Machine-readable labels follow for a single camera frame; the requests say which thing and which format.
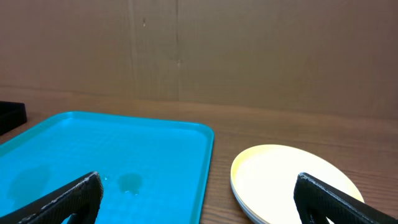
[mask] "yellow plate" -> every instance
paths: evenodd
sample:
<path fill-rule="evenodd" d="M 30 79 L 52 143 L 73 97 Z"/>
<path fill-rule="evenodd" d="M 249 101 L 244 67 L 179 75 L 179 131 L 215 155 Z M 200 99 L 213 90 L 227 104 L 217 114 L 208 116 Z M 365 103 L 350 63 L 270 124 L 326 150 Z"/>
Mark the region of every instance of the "yellow plate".
<path fill-rule="evenodd" d="M 309 152 L 280 145 L 254 146 L 241 152 L 232 163 L 231 185 L 245 212 L 261 222 L 299 224 L 293 192 L 300 172 L 364 201 L 354 183 L 335 166 Z"/>

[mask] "stacked plates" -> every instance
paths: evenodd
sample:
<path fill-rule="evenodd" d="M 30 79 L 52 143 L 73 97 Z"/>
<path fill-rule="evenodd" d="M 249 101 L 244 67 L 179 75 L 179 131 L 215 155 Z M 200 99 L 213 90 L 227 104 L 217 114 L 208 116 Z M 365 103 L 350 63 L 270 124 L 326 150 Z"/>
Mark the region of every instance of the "stacked plates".
<path fill-rule="evenodd" d="M 297 175 L 306 172 L 363 202 L 354 183 L 327 161 L 300 149 L 255 146 L 232 163 L 232 191 L 254 223 L 301 223 L 293 199 Z"/>

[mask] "water stain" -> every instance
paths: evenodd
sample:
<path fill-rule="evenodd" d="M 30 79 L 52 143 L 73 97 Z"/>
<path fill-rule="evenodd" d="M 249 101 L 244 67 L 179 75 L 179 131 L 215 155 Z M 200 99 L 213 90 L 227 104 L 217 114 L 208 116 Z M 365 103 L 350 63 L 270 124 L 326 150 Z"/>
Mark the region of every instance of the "water stain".
<path fill-rule="evenodd" d="M 13 209 L 21 208 L 37 199 L 51 177 L 50 167 L 41 165 L 24 170 L 12 181 L 7 197 L 14 200 Z"/>
<path fill-rule="evenodd" d="M 101 175 L 101 181 L 107 181 L 107 180 L 109 180 L 108 175 Z"/>
<path fill-rule="evenodd" d="M 135 173 L 124 174 L 119 178 L 118 184 L 122 193 L 137 195 L 142 185 L 142 176 Z"/>

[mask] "blue tray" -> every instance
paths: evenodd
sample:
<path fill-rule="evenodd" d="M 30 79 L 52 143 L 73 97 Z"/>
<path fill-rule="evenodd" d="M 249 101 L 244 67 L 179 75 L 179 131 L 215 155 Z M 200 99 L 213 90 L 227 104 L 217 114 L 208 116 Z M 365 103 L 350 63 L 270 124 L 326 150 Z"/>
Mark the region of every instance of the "blue tray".
<path fill-rule="evenodd" d="M 0 146 L 0 217 L 96 170 L 96 223 L 199 223 L 213 140 L 196 123 L 55 115 Z"/>

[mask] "wooden table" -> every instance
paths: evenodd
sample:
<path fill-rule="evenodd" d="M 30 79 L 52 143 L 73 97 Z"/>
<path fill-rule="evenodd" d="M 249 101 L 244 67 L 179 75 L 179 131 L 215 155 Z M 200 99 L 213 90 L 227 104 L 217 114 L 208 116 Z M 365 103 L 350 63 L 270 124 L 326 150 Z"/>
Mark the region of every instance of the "wooden table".
<path fill-rule="evenodd" d="M 249 222 L 231 191 L 229 172 L 241 151 L 259 144 L 293 146 L 326 159 L 356 184 L 367 204 L 398 218 L 395 120 L 5 87 L 0 88 L 0 100 L 25 103 L 29 120 L 0 136 L 0 144 L 51 115 L 70 110 L 207 124 L 215 132 L 215 145 L 201 216 L 203 223 Z"/>

